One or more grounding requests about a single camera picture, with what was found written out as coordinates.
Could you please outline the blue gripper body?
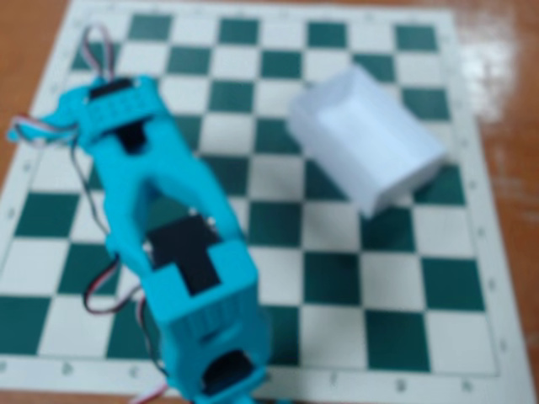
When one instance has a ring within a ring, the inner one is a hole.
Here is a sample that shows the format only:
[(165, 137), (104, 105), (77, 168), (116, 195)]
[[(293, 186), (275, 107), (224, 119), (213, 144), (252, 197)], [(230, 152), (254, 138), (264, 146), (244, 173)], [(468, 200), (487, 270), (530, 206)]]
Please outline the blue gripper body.
[(87, 154), (167, 154), (168, 109), (154, 80), (78, 87), (77, 146)]

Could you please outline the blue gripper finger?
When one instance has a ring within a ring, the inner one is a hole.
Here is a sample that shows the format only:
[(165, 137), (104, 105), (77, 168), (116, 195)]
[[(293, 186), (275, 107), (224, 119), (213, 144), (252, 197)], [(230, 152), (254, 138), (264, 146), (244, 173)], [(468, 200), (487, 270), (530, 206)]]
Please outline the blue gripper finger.
[(81, 101), (63, 100), (45, 116), (17, 114), (10, 121), (6, 137), (11, 142), (28, 144), (77, 144), (81, 135), (80, 111)]

